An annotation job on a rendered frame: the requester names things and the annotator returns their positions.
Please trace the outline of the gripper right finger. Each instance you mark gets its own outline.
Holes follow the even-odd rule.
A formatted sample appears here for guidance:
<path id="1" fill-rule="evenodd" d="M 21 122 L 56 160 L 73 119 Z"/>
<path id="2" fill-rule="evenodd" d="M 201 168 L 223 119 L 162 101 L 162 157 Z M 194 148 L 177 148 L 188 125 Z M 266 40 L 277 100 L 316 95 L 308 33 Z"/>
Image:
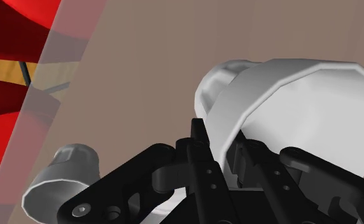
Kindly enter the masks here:
<path id="1" fill-rule="evenodd" d="M 311 153 L 238 133 L 226 161 L 239 188 L 259 191 L 257 224 L 364 224 L 364 178 Z"/>

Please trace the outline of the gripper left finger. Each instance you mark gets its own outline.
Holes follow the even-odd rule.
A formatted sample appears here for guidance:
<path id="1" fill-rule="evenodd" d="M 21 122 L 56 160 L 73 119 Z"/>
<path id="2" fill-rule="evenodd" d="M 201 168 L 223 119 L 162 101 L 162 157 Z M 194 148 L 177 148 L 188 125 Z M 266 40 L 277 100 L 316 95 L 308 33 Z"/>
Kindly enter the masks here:
<path id="1" fill-rule="evenodd" d="M 58 224 L 142 224 L 178 188 L 188 193 L 159 224 L 241 224 L 200 118 L 175 146 L 156 143 L 69 199 Z"/>

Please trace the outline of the white mug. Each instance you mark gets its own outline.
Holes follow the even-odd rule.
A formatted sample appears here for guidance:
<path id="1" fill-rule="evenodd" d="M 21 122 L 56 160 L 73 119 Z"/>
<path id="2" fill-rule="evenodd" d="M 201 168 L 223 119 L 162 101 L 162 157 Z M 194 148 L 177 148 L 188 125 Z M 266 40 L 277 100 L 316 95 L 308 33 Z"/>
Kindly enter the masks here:
<path id="1" fill-rule="evenodd" d="M 237 176 L 226 154 L 239 132 L 274 153 L 294 146 L 364 178 L 364 68 L 357 63 L 230 60 L 203 77 L 194 108 L 231 188 Z"/>

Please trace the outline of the small grey cup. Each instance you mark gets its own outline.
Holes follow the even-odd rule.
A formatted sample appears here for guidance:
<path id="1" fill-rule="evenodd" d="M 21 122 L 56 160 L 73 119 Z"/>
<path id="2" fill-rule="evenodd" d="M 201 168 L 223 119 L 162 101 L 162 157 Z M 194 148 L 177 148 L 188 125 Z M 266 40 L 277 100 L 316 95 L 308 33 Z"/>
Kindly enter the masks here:
<path id="1" fill-rule="evenodd" d="M 59 148 L 22 196 L 22 209 L 39 224 L 57 224 L 61 205 L 100 179 L 97 152 L 85 144 Z"/>

